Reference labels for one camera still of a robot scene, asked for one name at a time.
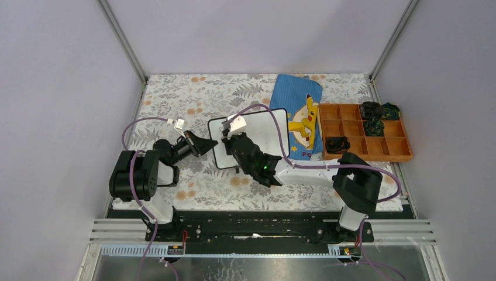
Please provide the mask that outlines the white whiteboard black frame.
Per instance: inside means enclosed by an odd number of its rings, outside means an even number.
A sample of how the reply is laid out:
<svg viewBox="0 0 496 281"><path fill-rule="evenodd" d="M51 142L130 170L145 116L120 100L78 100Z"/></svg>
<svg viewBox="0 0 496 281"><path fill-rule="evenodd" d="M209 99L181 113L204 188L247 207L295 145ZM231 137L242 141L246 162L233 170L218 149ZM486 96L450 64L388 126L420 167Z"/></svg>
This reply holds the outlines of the white whiteboard black frame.
<svg viewBox="0 0 496 281"><path fill-rule="evenodd" d="M290 139L288 136L287 112L284 108L272 110L276 118L276 123L267 111L243 114L246 121L245 132L247 136L260 147L261 151L271 155L282 156L279 136L282 136L283 148L287 156L290 155ZM237 162L233 156L228 155L225 145L222 143L222 122L227 117L210 119L208 121L209 135L212 140L219 144L213 148L215 164L218 169L236 168Z"/></svg>

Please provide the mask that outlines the black orange cloth roll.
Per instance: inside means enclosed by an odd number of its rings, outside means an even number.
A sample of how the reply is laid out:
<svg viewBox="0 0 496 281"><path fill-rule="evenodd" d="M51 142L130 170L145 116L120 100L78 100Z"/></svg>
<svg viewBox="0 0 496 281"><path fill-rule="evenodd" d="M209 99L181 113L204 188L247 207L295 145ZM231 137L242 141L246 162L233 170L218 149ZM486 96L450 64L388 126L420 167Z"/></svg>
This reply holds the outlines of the black orange cloth roll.
<svg viewBox="0 0 496 281"><path fill-rule="evenodd" d="M340 154L347 152L351 143L346 136L328 137L325 139L325 149L328 154Z"/></svg>

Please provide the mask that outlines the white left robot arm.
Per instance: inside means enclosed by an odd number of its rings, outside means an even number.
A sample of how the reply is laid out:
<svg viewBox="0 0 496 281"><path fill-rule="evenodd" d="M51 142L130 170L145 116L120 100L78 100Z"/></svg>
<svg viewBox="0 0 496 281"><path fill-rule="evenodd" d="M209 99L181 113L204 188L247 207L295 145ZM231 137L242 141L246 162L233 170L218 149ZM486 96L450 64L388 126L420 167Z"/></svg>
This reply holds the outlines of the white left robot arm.
<svg viewBox="0 0 496 281"><path fill-rule="evenodd" d="M177 185L179 161L191 155L200 157L217 144L217 140L200 138L186 131L174 145L159 139L147 151L124 150L110 176L109 193L123 202L136 202L149 222L160 225L159 233L173 241L181 235L182 226L174 220L173 205L161 199L157 189Z"/></svg>

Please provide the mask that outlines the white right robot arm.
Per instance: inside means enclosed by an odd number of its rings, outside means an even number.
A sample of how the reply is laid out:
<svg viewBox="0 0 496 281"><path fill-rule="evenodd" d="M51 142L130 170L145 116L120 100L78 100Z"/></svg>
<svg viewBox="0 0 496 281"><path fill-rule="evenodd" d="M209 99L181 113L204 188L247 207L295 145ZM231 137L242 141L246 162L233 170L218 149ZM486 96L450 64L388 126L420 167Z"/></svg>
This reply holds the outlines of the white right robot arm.
<svg viewBox="0 0 496 281"><path fill-rule="evenodd" d="M352 240L365 217L376 210L382 174L354 153L320 163L286 160L264 153L246 133L224 137L227 155L232 156L244 174L266 187L308 184L331 187L344 202L335 226L338 238Z"/></svg>

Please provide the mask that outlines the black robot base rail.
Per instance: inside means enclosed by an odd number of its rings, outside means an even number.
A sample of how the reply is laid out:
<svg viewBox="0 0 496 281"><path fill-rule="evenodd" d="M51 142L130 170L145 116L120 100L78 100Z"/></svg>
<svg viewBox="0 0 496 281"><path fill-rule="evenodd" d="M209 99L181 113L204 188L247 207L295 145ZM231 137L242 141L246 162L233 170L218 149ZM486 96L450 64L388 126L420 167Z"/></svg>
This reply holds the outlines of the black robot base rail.
<svg viewBox="0 0 496 281"><path fill-rule="evenodd" d="M177 229L135 218L97 219L90 242L113 256L182 257L332 257L360 256L364 246L432 246L428 220L367 220L361 229L338 229L321 213L182 213Z"/></svg>

